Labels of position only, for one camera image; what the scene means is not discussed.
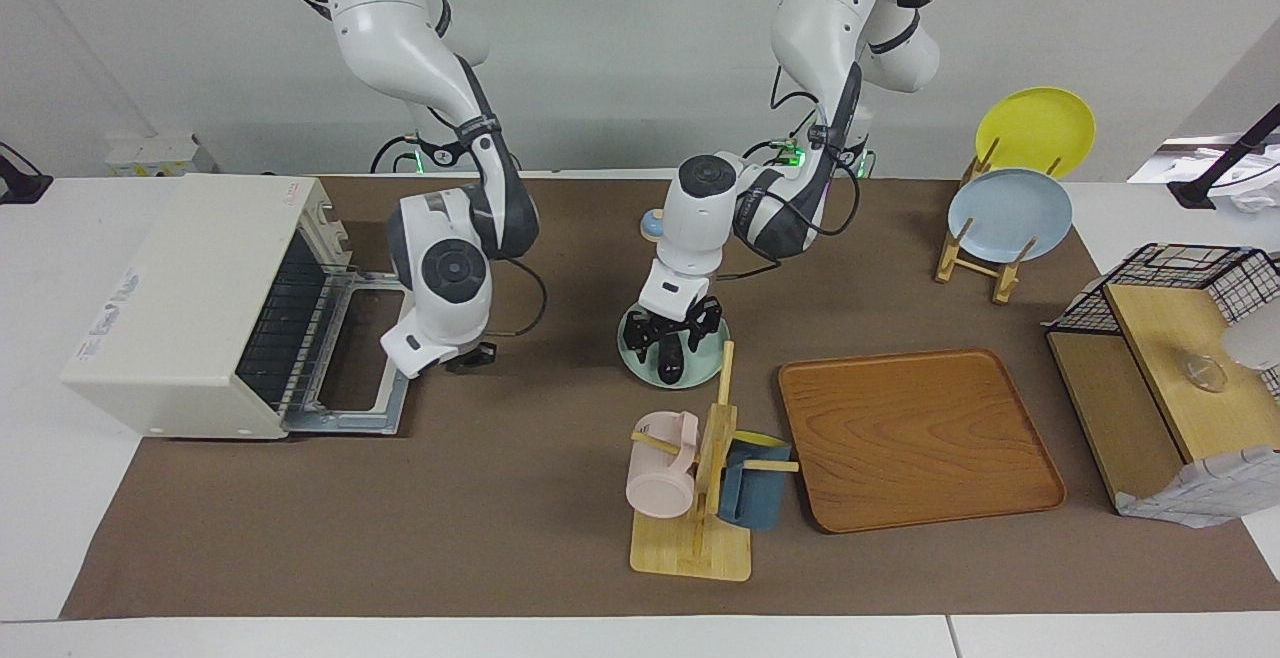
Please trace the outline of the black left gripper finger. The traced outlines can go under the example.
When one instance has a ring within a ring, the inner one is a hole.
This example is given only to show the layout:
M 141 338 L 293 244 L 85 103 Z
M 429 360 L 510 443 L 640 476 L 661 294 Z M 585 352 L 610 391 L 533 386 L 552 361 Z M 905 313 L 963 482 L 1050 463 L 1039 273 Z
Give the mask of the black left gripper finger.
M 652 344 L 658 343 L 662 335 L 660 321 L 650 314 L 627 314 L 622 320 L 623 344 L 637 358 L 646 358 Z
M 701 344 L 708 335 L 718 333 L 722 319 L 723 309 L 719 302 L 691 303 L 684 321 L 687 329 L 687 348 L 692 353 L 696 353 L 699 344 Z

